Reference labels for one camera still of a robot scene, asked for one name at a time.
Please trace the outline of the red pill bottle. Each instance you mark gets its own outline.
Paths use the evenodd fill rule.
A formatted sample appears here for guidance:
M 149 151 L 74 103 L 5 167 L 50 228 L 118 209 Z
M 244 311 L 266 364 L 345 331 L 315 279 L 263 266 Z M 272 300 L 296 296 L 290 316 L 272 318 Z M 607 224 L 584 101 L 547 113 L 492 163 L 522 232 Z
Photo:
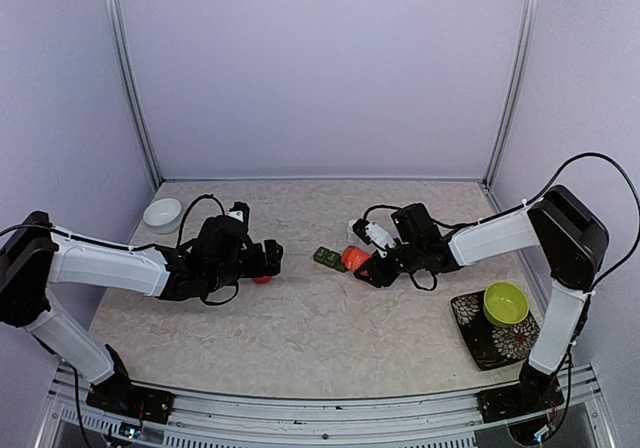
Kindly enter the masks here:
M 360 248 L 348 246 L 342 253 L 341 260 L 348 271 L 353 274 L 353 272 L 358 269 L 366 270 L 362 269 L 361 266 L 366 263 L 370 256 L 370 253 L 367 253 Z

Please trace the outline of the green weekly pill organizer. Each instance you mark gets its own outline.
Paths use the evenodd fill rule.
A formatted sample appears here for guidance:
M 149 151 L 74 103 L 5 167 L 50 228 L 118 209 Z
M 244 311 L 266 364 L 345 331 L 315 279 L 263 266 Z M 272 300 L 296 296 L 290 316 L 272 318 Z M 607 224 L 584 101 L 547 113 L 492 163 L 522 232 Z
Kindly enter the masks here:
M 313 260 L 325 267 L 333 269 L 340 273 L 346 273 L 348 269 L 342 263 L 342 255 L 336 251 L 326 247 L 319 247 L 313 254 Z

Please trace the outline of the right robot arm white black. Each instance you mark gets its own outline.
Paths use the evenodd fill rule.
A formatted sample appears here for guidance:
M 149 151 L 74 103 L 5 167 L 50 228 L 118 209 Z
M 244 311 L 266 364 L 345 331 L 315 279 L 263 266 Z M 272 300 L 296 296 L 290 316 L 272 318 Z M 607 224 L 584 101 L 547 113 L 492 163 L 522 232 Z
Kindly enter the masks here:
M 551 187 L 536 201 L 446 234 L 422 203 L 397 209 L 391 218 L 395 235 L 366 216 L 347 228 L 375 248 L 354 275 L 376 288 L 390 286 L 402 273 L 412 276 L 424 270 L 437 276 L 510 252 L 542 249 L 551 295 L 539 336 L 511 391 L 518 410 L 535 410 L 549 397 L 551 382 L 586 317 L 609 245 L 605 226 L 562 185 Z

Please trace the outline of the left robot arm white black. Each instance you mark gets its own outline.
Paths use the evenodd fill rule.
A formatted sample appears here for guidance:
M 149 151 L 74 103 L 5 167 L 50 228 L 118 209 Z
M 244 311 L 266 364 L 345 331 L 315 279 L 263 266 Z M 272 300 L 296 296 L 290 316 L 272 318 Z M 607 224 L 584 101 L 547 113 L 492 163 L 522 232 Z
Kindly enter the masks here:
M 1 321 L 29 332 L 69 363 L 121 413 L 140 402 L 117 353 L 96 342 L 49 293 L 52 284 L 80 284 L 138 293 L 163 301 L 198 299 L 237 289 L 242 279 L 274 277 L 283 247 L 251 240 L 247 215 L 205 220 L 198 236 L 176 247 L 129 246 L 66 233 L 35 211 L 5 231 L 1 249 Z

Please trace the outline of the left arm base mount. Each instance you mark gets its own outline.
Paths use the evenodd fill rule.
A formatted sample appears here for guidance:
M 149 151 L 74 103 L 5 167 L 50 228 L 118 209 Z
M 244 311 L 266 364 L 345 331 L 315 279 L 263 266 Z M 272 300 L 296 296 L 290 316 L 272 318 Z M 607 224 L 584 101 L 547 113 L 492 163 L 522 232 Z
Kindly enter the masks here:
M 169 391 L 135 384 L 102 383 L 90 389 L 86 403 L 142 422 L 166 424 L 174 399 L 175 395 Z

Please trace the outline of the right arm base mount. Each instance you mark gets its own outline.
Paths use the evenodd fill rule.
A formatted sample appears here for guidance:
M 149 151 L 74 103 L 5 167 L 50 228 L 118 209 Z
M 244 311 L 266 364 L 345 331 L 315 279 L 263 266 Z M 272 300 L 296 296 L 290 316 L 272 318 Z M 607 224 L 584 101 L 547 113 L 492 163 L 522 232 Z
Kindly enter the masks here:
M 525 394 L 519 385 L 482 390 L 477 394 L 484 423 L 503 421 L 560 406 L 565 399 L 559 387 L 537 396 Z

